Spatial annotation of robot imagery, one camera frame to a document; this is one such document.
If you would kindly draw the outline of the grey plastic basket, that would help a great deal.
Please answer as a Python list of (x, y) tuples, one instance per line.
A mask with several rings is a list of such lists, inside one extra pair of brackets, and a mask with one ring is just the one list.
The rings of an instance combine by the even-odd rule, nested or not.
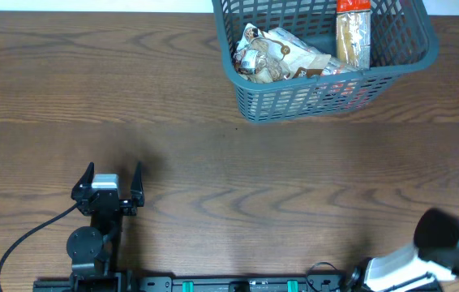
[(341, 114), (375, 100), (402, 75), (429, 67), (439, 42), (423, 2), (371, 1), (371, 65), (367, 71), (302, 77), (270, 84), (246, 81), (232, 63), (246, 24), (281, 27), (325, 54), (335, 54), (333, 0), (212, 0), (222, 65), (234, 84), (238, 109), (250, 122)]

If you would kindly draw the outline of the orange tan cracker pack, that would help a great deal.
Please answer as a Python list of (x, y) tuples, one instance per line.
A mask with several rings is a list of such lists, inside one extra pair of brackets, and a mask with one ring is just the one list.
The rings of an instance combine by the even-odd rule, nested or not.
[(359, 70), (370, 68), (371, 1), (337, 0), (337, 58)]

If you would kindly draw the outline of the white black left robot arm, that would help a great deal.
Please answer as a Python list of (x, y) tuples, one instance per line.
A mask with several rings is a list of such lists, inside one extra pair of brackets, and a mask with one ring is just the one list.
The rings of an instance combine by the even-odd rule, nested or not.
[(142, 165), (137, 164), (128, 199), (120, 197), (119, 176), (95, 174), (91, 162), (73, 186), (76, 208), (91, 218), (90, 225), (73, 231), (66, 242), (71, 258), (72, 291), (137, 291), (131, 271), (117, 270), (124, 217), (135, 216), (144, 206)]

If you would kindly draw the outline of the tan brown cookie bag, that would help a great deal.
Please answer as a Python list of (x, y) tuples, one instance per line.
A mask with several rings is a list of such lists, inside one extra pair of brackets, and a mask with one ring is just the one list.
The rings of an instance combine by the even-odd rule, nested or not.
[(253, 24), (244, 28), (232, 57), (236, 72), (257, 84), (321, 75), (330, 59), (281, 28), (265, 32)]

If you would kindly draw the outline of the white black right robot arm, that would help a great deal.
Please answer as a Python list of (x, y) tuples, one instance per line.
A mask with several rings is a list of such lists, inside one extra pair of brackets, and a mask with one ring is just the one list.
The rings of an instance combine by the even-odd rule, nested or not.
[(428, 209), (413, 242), (358, 266), (345, 291), (441, 291), (441, 283), (459, 279), (459, 217)]

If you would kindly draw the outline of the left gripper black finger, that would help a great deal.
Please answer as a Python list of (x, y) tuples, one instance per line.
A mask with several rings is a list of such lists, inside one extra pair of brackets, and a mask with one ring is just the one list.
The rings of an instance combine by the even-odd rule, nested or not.
[(87, 189), (91, 188), (92, 180), (94, 178), (94, 163), (90, 162), (84, 174), (81, 176), (79, 181), (71, 189), (71, 198), (75, 201), (82, 200), (87, 192)]
[(133, 204), (136, 207), (143, 207), (145, 198), (142, 181), (142, 164), (140, 162), (138, 162), (136, 165), (130, 191)]

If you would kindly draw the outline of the blue tissue pack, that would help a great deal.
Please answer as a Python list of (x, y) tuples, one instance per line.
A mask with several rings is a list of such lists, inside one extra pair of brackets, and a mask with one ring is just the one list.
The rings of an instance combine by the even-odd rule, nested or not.
[[(308, 45), (291, 32), (286, 31), (284, 28), (274, 28), (269, 30), (268, 33), (272, 36), (279, 37), (282, 40), (289, 41), (297, 47), (313, 54), (323, 54), (323, 52), (318, 50), (316, 47)], [(338, 58), (332, 56), (329, 59), (327, 66), (323, 69), (322, 75), (337, 75), (353, 71), (358, 71), (358, 68), (353, 67), (346, 62), (342, 62)]]

